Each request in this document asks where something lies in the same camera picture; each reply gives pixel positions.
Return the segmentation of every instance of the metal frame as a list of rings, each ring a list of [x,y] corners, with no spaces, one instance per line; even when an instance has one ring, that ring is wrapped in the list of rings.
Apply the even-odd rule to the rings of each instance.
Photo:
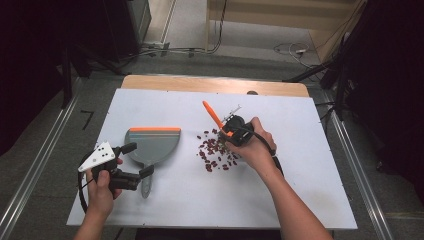
[[[323,94],[325,101],[333,101],[332,97],[325,91],[323,91]],[[378,239],[393,240],[394,237],[390,231],[389,225],[387,224],[384,212],[378,203],[374,191],[372,190],[367,174],[365,173],[361,161],[356,154],[355,148],[353,147],[352,141],[350,140],[350,137],[347,133],[344,122],[339,121],[337,115],[334,112],[331,114],[331,118],[336,128],[340,142],[342,143],[343,150],[346,153],[346,157],[352,169],[353,176],[355,177],[356,184],[358,184],[359,191],[361,192],[365,206],[367,207],[368,214],[370,215],[371,221],[374,225]]]
[[[74,97],[71,99],[67,108],[60,111],[52,129],[41,146],[40,151],[38,152],[31,167],[25,175],[24,180],[6,207],[6,211],[4,212],[0,222],[0,239],[6,240],[10,237],[10,234],[12,233],[12,230],[15,227],[19,216],[21,215],[26,203],[28,202],[31,193],[34,190],[35,185],[37,184],[37,181],[47,164],[47,161],[49,160],[50,154],[52,153],[62,133],[62,130],[68,122],[75,104],[78,101],[80,95],[79,93],[81,92],[83,85],[84,83],[82,79],[77,78],[74,83]]]

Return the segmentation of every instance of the gray floor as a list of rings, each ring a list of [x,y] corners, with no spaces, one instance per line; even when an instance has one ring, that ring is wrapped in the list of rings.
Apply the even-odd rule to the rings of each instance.
[[[211,14],[220,16],[221,12]],[[205,16],[206,1],[177,0],[165,41],[171,48],[204,48]],[[209,25],[212,49],[219,39],[220,23],[210,21]],[[302,56],[303,63],[320,63],[307,29],[225,22],[221,46],[215,55],[297,63],[289,50],[295,55],[300,49],[308,49]]]
[[[282,65],[276,61],[224,56],[196,55],[194,58],[188,58],[184,54],[170,53],[165,57],[139,57],[125,70],[133,74],[223,76],[278,81],[303,72],[304,67],[294,63]],[[121,85],[122,80],[123,77],[115,76],[108,71],[95,72],[90,79],[83,79],[83,87],[72,114],[9,239],[63,239],[72,238],[75,234],[76,228],[66,226],[66,220],[77,191],[76,168],[84,153],[95,145],[114,90]],[[306,79],[304,83],[307,84],[315,102],[324,101],[323,91],[317,82]],[[61,97],[61,94],[58,94],[26,129],[13,149],[1,156],[2,210],[19,187],[56,120],[60,111]],[[88,116],[81,113],[81,110],[95,112],[85,130],[82,128]],[[317,110],[322,115],[327,109],[317,107]],[[383,211],[423,212],[423,206],[408,182],[399,176],[375,170],[378,160],[367,132],[350,117],[348,112],[345,116],[349,134]],[[328,126],[328,141],[359,226],[358,230],[336,231],[335,238],[378,239],[331,121]],[[424,239],[424,233],[421,231],[424,226],[422,218],[396,217],[388,218],[388,222],[395,239]],[[113,239],[117,231],[116,227],[106,227],[104,239]],[[135,229],[125,229],[120,239],[134,239],[134,236]]]

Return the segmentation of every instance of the cable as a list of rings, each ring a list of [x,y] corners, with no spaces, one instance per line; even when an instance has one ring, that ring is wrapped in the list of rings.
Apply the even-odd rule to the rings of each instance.
[[[124,231],[124,228],[120,228],[118,233],[116,234],[114,240],[118,240],[119,236],[121,236],[121,233]]]
[[[119,70],[122,70],[123,67],[127,66],[128,64],[130,64],[133,60],[134,60],[134,56],[131,56],[128,61],[126,61],[125,63],[121,64],[120,66],[117,66],[116,68],[119,69]],[[94,71],[107,71],[107,70],[109,70],[108,68],[102,68],[102,67],[97,67],[97,66],[93,66],[93,65],[90,65],[90,67]]]
[[[86,184],[84,184],[84,186],[82,186],[82,187],[81,187],[81,189],[85,188],[85,187],[86,187],[88,184],[90,184],[93,180],[94,180],[94,178],[93,178],[93,179],[91,179],[90,181],[88,181]]]
[[[315,103],[315,106],[327,106],[327,105],[334,105],[335,102],[325,102],[325,103]]]
[[[315,47],[315,50],[318,50],[318,48],[320,48],[320,47],[324,46],[325,44],[327,44],[328,41],[330,41],[330,39],[333,38],[334,35],[336,35],[336,33],[339,31],[339,29],[341,27],[343,27],[344,25],[346,25],[347,23],[349,23],[353,19],[353,17],[354,16],[356,17],[359,13],[360,13],[360,11],[357,11],[356,14],[355,13],[352,13],[352,15],[350,15],[349,19],[346,20],[345,22],[343,22],[338,28],[336,28],[336,30],[333,32],[333,34],[331,34],[331,36],[329,38],[327,38],[327,40],[323,44],[318,45],[318,47]]]
[[[142,51],[137,55],[131,56],[130,58],[134,58],[137,56],[143,56],[143,55],[150,55],[152,53],[157,52],[176,52],[176,53],[199,53],[199,54],[214,54],[222,43],[222,29],[224,25],[224,18],[225,18],[225,10],[227,9],[227,2],[228,0],[225,0],[224,7],[222,9],[221,13],[221,20],[219,24],[219,37],[218,42],[215,44],[215,46],[212,49],[206,50],[205,48],[168,48],[168,49],[160,49],[160,48],[149,48],[148,50]]]
[[[80,166],[85,162],[85,160],[92,154],[94,152],[94,150],[93,151],[90,151],[89,153],[87,153],[82,159],[81,159],[81,162],[80,162]],[[83,179],[83,175],[84,175],[84,173],[82,173],[82,172],[79,172],[78,171],[78,195],[79,195],[79,199],[80,199],[80,202],[81,202],[81,207],[82,207],[82,210],[84,210],[84,213],[86,213],[87,212],[87,209],[88,209],[88,205],[87,205],[87,202],[85,201],[85,197],[84,197],[84,192],[83,192],[83,188],[87,185],[87,184],[89,184],[93,179],[91,179],[90,181],[88,181],[87,182],[87,184],[85,184],[84,186],[82,186],[82,179]]]
[[[298,43],[292,43],[292,44],[290,44],[290,46],[289,46],[289,54],[297,61],[297,62],[299,62],[300,64],[302,64],[303,66],[305,66],[305,67],[307,67],[307,68],[312,68],[312,66],[310,66],[310,65],[307,65],[307,64],[305,64],[305,63],[303,63],[302,61],[300,61],[300,58],[303,56],[303,53],[300,55],[300,57],[296,57],[296,56],[294,56],[293,55],[293,53],[291,52],[291,48],[292,48],[292,46],[293,45],[297,45]]]
[[[238,129],[238,130],[243,130],[243,131],[246,131],[246,132],[249,132],[249,133],[255,135],[255,137],[257,137],[268,148],[268,152],[269,152],[269,154],[271,154],[271,158],[274,161],[275,166],[277,167],[278,170],[280,170],[281,174],[284,176],[284,172],[283,172],[283,169],[281,167],[280,161],[278,160],[278,157],[275,155],[276,154],[275,149],[271,148],[271,146],[269,145],[268,141],[265,140],[265,138],[263,138],[261,135],[259,135],[255,131],[252,131],[252,130],[247,129],[247,128],[239,128],[239,127],[234,127],[234,128]]]
[[[324,122],[324,134],[325,136],[327,136],[327,132],[328,132],[328,122],[330,121],[330,117],[331,117],[331,113],[336,109],[335,106],[331,107],[330,109],[328,109],[327,113],[325,113],[320,120],[325,118],[325,122]]]

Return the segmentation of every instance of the person's right hand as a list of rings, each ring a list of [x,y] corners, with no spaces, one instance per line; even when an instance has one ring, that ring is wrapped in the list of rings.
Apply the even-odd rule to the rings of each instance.
[[[276,150],[277,145],[272,138],[272,134],[263,129],[259,118],[252,118],[251,123],[254,131],[268,142],[271,149]],[[248,143],[240,147],[236,147],[230,142],[226,142],[225,145],[230,151],[242,156],[244,160],[246,160],[247,164],[249,164],[249,166],[257,172],[261,172],[266,168],[275,168],[275,163],[272,160],[272,156],[269,153],[267,146],[265,146],[265,144],[256,136],[253,136]]]

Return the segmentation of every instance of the wrist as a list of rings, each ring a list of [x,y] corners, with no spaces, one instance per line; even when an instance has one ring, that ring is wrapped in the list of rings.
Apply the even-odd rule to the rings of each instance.
[[[106,218],[101,214],[87,210],[81,227],[78,229],[74,240],[100,239]]]
[[[100,213],[100,211],[96,211],[95,209],[90,209],[90,207],[88,207],[84,221],[87,219],[87,221],[103,225],[106,222],[107,217],[107,215]]]
[[[271,174],[274,170],[278,170],[274,160],[269,153],[253,162],[255,163],[254,169],[260,176]]]

